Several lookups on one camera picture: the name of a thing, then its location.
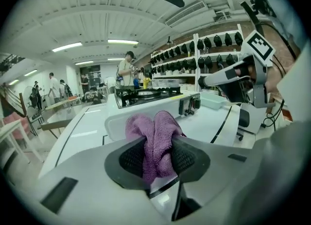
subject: gas stove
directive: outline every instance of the gas stove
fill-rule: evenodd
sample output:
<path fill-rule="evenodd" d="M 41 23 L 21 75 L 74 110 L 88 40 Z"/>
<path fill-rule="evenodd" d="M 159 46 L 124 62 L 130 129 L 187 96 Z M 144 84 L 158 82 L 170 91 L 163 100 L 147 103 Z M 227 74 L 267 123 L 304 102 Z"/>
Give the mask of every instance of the gas stove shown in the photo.
<path fill-rule="evenodd" d="M 125 139 L 126 121 L 135 114 L 144 114 L 152 120 L 159 111 L 167 111 L 174 118 L 193 115 L 200 108 L 200 93 L 180 88 L 144 90 L 116 90 L 108 96 L 106 110 L 108 118 L 105 128 L 113 140 Z"/>
<path fill-rule="evenodd" d="M 154 102 L 166 98 L 182 95 L 180 87 L 148 88 L 131 91 L 129 89 L 116 89 L 115 98 L 118 108 Z"/>

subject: fluorescent light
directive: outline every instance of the fluorescent light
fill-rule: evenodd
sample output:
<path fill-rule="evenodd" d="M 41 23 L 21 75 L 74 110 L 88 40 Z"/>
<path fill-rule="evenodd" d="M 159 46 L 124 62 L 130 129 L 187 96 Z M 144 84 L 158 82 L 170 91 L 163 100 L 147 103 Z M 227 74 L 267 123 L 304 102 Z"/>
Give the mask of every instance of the fluorescent light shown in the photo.
<path fill-rule="evenodd" d="M 37 72 L 37 70 L 35 69 L 35 70 L 33 70 L 33 71 L 31 71 L 31 72 L 29 72 L 29 73 L 27 73 L 26 75 L 24 75 L 24 76 L 29 76 L 29 75 L 31 75 L 31 74 L 33 74 L 33 73 L 35 73 L 35 72 Z"/>
<path fill-rule="evenodd" d="M 10 83 L 9 83 L 9 85 L 13 85 L 13 84 L 17 83 L 18 81 L 19 81 L 19 80 L 18 80 L 18 79 L 16 79 L 16 80 L 14 80 L 14 81 L 10 82 Z"/>
<path fill-rule="evenodd" d="M 108 58 L 107 60 L 123 60 L 124 58 Z"/>
<path fill-rule="evenodd" d="M 138 44 L 138 41 L 119 40 L 119 39 L 108 39 L 108 43 L 117 43 L 117 44 Z"/>
<path fill-rule="evenodd" d="M 68 44 L 68 45 L 56 48 L 56 49 L 54 49 L 52 51 L 58 52 L 58 51 L 62 51 L 62 50 L 69 49 L 69 48 L 72 48 L 72 47 L 77 47 L 77 46 L 82 46 L 82 43 L 79 42 L 79 43 L 75 43 L 75 44 Z"/>
<path fill-rule="evenodd" d="M 92 64 L 94 61 L 88 61 L 88 62 L 82 62 L 82 63 L 76 63 L 76 65 L 81 65 L 81 64 Z"/>

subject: stove burner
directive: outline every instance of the stove burner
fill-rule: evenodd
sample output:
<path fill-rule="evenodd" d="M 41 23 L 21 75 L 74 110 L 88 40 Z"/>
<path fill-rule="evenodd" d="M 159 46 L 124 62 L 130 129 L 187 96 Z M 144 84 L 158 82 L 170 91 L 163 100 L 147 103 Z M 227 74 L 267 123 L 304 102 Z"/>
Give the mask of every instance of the stove burner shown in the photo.
<path fill-rule="evenodd" d="M 131 91 L 129 89 L 116 89 L 116 98 L 121 98 L 122 107 L 153 102 L 169 97 L 181 95 L 180 87 L 158 88 L 158 89 L 138 89 Z"/>

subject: ceiling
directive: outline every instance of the ceiling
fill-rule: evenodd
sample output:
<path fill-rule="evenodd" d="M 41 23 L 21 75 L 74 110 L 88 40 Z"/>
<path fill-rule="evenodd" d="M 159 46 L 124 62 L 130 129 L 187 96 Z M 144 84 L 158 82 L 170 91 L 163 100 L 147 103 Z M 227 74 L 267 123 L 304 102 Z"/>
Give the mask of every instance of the ceiling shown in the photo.
<path fill-rule="evenodd" d="M 185 0 L 186 6 L 196 0 Z M 217 6 L 242 9 L 243 0 L 204 0 L 213 11 Z M 133 51 L 136 58 L 179 36 L 188 26 L 167 26 L 165 21 L 181 9 L 164 0 L 20 0 L 2 31 L 0 52 L 33 60 L 55 62 L 107 62 Z M 137 40 L 133 45 L 111 45 L 108 39 Z M 66 51 L 52 49 L 71 43 L 83 46 Z"/>

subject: white counter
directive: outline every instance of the white counter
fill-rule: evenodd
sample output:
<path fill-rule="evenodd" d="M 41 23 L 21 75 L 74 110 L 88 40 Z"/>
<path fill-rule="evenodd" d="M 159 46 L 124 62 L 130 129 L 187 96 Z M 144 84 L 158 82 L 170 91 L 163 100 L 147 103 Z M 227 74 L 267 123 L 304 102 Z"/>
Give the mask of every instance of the white counter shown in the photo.
<path fill-rule="evenodd" d="M 39 178 L 72 155 L 113 142 L 107 135 L 104 122 L 109 112 L 106 104 L 84 108 L 65 128 L 51 149 Z M 177 118 L 184 134 L 192 139 L 232 146 L 239 123 L 238 106 L 213 110 L 202 106 L 195 114 Z"/>

